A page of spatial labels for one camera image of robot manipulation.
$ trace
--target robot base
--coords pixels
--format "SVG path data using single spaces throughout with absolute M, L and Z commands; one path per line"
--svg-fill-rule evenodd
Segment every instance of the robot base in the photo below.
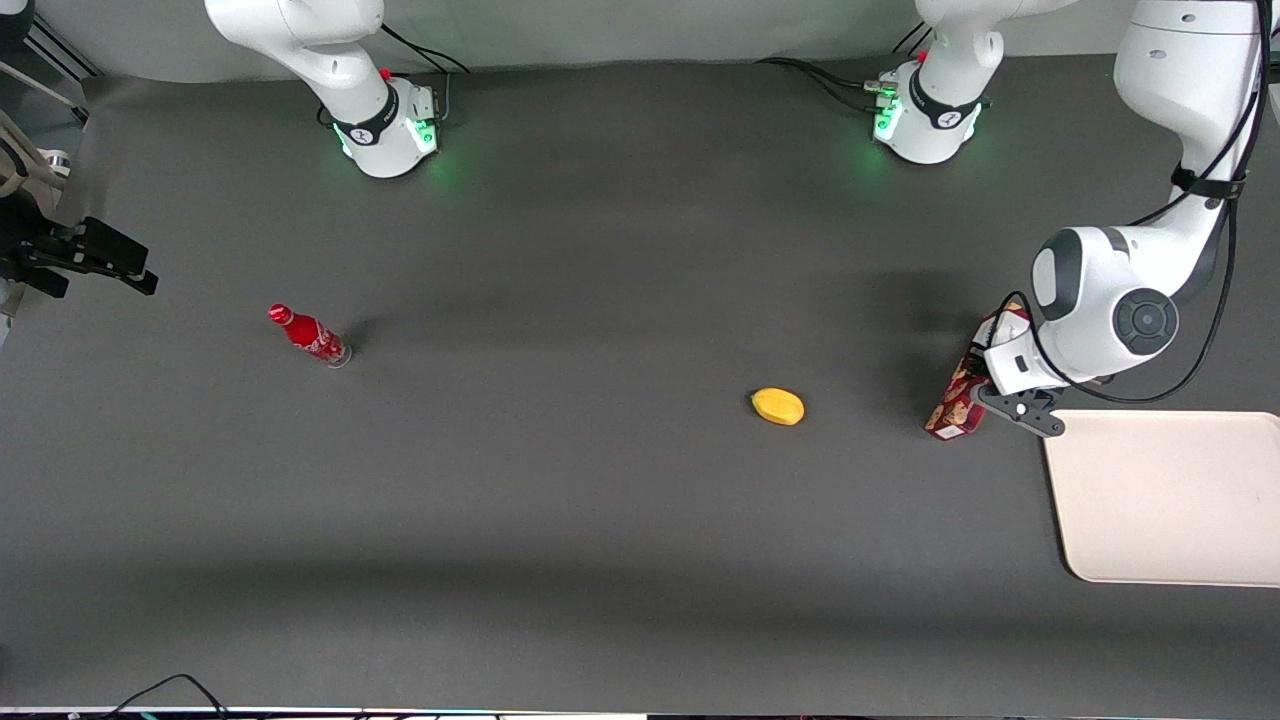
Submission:
M 911 76 L 920 68 L 915 60 L 904 63 L 893 70 L 881 74 L 881 82 L 895 82 L 905 88 Z M 872 138 L 888 145 L 904 160 L 920 165 L 936 165 L 950 160 L 960 150 L 964 141 L 973 137 L 973 124 L 978 119 L 982 105 L 978 105 L 968 118 L 960 119 L 955 127 L 938 129 L 929 117 L 920 111 L 910 97 L 899 97 L 876 118 Z
M 348 142 L 334 128 L 342 140 L 342 151 L 366 176 L 375 178 L 393 178 L 412 170 L 422 158 L 435 152 L 438 146 L 435 97 L 431 88 L 417 87 L 403 78 L 392 78 L 388 85 L 399 96 L 399 113 L 376 143 Z

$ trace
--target red bottle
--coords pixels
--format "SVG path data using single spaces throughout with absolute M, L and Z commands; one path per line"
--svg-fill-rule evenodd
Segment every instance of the red bottle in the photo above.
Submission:
M 351 347 L 329 328 L 310 315 L 300 315 L 284 305 L 271 305 L 266 311 L 271 322 L 284 328 L 289 342 L 330 368 L 342 368 L 351 360 Z

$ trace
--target green led light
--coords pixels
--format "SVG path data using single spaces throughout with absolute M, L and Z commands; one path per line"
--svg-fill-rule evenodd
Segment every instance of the green led light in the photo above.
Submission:
M 347 138 L 343 137 L 342 131 L 338 129 L 338 123 L 333 124 L 333 132 L 338 136 L 338 142 L 342 143 L 342 154 L 351 158 L 351 147 L 347 147 Z
M 435 127 L 429 120 L 415 120 L 404 118 L 404 127 L 408 128 L 413 145 L 417 145 L 422 154 L 435 151 Z
M 973 119 L 969 120 L 969 129 L 964 131 L 964 138 L 969 140 L 973 137 L 973 128 L 978 127 L 978 114 L 982 113 L 982 102 L 978 102 L 973 109 Z
M 876 120 L 876 138 L 881 142 L 888 142 L 893 137 L 893 131 L 897 128 L 897 120 L 902 117 L 902 101 L 893 99 L 888 108 L 881 110 L 881 119 Z

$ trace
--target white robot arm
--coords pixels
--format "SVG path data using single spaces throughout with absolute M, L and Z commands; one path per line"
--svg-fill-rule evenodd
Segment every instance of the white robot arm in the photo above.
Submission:
M 1260 47 L 1272 22 L 1261 23 L 1261 15 L 1260 4 L 1248 0 L 1138 4 L 1114 76 L 1129 108 L 1181 140 L 1170 205 L 1148 224 L 1066 228 L 1044 243 L 1032 265 L 1044 320 L 1038 328 L 1023 323 L 984 352 L 995 384 L 995 392 L 978 396 L 984 406 L 1057 434 L 1046 430 L 1060 432 L 1060 423 L 1036 427 L 1028 404 L 1009 398 L 1128 370 L 1174 340 L 1171 296 L 1212 274 L 1212 241 L 1243 186 L 1266 97 Z
M 205 0 L 205 10 L 223 37 L 311 86 L 366 174 L 401 176 L 435 151 L 431 91 L 384 78 L 356 45 L 381 27 L 383 0 Z
M 902 159 L 933 165 L 950 159 L 973 135 L 979 99 L 1005 58 L 996 23 L 1038 15 L 1076 0 L 915 0 L 920 19 L 933 28 L 928 60 L 908 60 L 882 73 L 897 87 L 872 137 Z

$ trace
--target white backdrop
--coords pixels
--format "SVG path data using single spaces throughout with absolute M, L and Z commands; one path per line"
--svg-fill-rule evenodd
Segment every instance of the white backdrop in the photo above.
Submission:
M 1082 0 L 1000 29 L 1011 55 L 1114 53 L 1134 4 Z M 37 9 L 113 74 L 288 77 L 223 40 L 202 0 L 37 0 Z M 916 20 L 910 0 L 387 0 L 388 24 L 476 68 L 858 58 L 887 53 Z M 364 45 L 381 65 L 424 67 L 383 35 Z

